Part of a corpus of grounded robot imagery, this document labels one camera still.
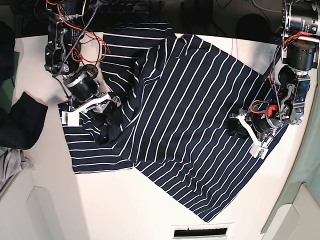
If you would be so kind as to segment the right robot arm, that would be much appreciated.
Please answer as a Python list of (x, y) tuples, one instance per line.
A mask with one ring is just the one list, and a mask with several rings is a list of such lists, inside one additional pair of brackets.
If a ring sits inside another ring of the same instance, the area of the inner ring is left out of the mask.
[(85, 0), (48, 0), (49, 13), (47, 45), (45, 47), (44, 68), (62, 87), (67, 103), (61, 111), (61, 122), (70, 127), (80, 125), (80, 116), (89, 114), (102, 124), (119, 126), (122, 116), (119, 100), (113, 92), (105, 92), (96, 79), (99, 73), (98, 62), (84, 59), (81, 54), (84, 36), (96, 40), (99, 47), (108, 50), (107, 44), (93, 31), (89, 23), (79, 26), (75, 20), (84, 16)]

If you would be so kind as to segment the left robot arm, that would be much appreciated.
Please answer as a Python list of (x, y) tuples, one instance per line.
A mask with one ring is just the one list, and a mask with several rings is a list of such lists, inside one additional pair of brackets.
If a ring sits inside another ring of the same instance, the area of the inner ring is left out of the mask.
[(267, 77), (273, 97), (255, 99), (248, 109), (230, 114), (227, 123), (229, 136), (251, 138), (263, 148), (283, 127), (299, 125), (304, 116), (309, 71), (319, 66), (319, 1), (285, 0), (282, 24), (282, 43), (275, 49)]

